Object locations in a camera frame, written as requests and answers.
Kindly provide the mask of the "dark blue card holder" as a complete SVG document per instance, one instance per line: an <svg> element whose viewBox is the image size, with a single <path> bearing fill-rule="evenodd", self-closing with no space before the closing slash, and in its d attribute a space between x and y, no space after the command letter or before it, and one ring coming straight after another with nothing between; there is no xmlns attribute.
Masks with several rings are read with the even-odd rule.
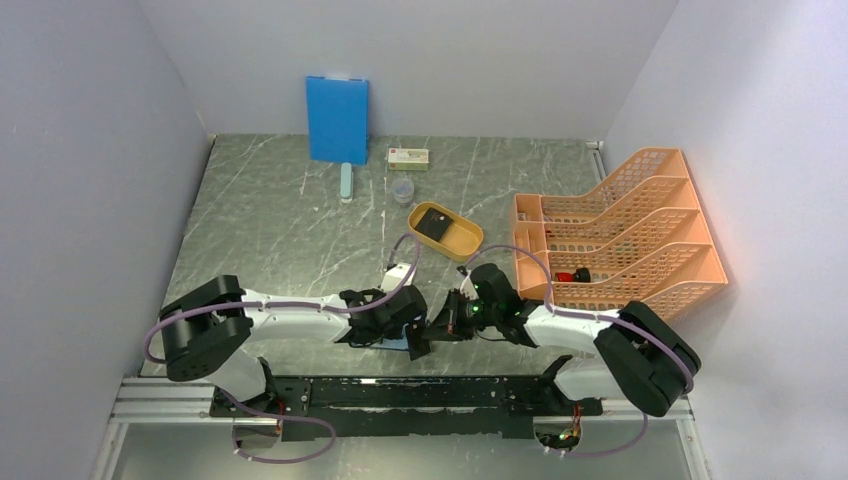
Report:
<svg viewBox="0 0 848 480"><path fill-rule="evenodd" d="M406 337L402 336L398 339L383 338L369 345L372 349L382 349L391 351L408 352L409 344Z"/></svg>

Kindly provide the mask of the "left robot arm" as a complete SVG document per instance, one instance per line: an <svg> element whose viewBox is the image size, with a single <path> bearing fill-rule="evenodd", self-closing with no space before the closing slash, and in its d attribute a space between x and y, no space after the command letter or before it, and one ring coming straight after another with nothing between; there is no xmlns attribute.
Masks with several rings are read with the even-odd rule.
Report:
<svg viewBox="0 0 848 480"><path fill-rule="evenodd" d="M307 339L358 348L410 340L426 313L413 285L303 298L261 294L221 275L163 307L143 349L148 361L165 366L169 380L207 381L261 416L275 406L277 388L267 362L245 345Z"/></svg>

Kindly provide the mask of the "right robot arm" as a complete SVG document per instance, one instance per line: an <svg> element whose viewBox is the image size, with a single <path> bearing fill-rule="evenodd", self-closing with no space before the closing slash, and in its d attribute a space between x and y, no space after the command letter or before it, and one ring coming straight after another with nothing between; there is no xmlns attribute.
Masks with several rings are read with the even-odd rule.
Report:
<svg viewBox="0 0 848 480"><path fill-rule="evenodd" d="M424 328L424 339L470 340L493 327L514 345L567 349L539 377L540 402L550 413L565 413L584 400L623 398L646 415L662 417L693 388L701 359L641 301L598 313L555 308L520 297L492 263L462 275Z"/></svg>

